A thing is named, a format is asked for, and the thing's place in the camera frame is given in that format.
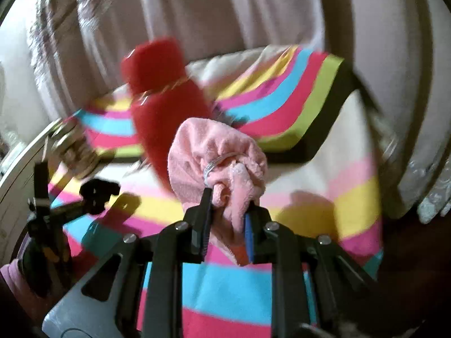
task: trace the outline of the striped cloth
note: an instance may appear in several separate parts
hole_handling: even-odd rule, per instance
[[[197,77],[267,153],[269,179],[261,205],[271,217],[297,234],[331,235],[374,275],[382,258],[380,200],[371,137],[352,71],[335,56],[297,46],[266,58],[242,72],[213,78],[204,65]],[[216,64],[233,67],[230,60],[239,63],[240,56],[224,60]],[[129,98],[116,93],[77,113],[99,152],[142,154],[129,106]],[[65,226],[80,274],[122,234],[155,234],[183,218],[179,202],[158,186],[151,169],[131,175],[127,170],[123,163],[101,170],[100,177],[121,182],[122,192],[105,214]],[[78,199],[79,187],[60,167],[50,185],[54,205]],[[148,268],[145,287],[149,275]],[[270,336],[268,265],[237,267],[210,245],[206,263],[185,265],[183,276],[185,337]]]

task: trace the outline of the elastic band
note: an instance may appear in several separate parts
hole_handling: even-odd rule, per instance
[[[242,152],[228,152],[224,155],[221,155],[219,158],[216,158],[215,160],[211,161],[204,169],[204,183],[205,186],[208,187],[208,174],[211,172],[211,170],[213,170],[216,165],[219,165],[221,162],[223,162],[225,159],[230,158],[232,156],[236,156],[236,155],[244,155],[246,156],[246,154],[243,154]]]

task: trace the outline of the red object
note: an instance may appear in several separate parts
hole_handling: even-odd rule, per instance
[[[210,105],[187,78],[175,39],[139,45],[123,59],[121,68],[132,94],[130,109],[139,141],[163,186],[172,191],[167,158],[175,133],[190,117],[211,118]]]

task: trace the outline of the dark floor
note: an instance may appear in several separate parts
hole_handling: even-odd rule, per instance
[[[378,281],[384,294],[401,303],[396,320],[418,325],[437,312],[451,310],[451,214],[428,225],[414,210],[384,225],[384,259]]]

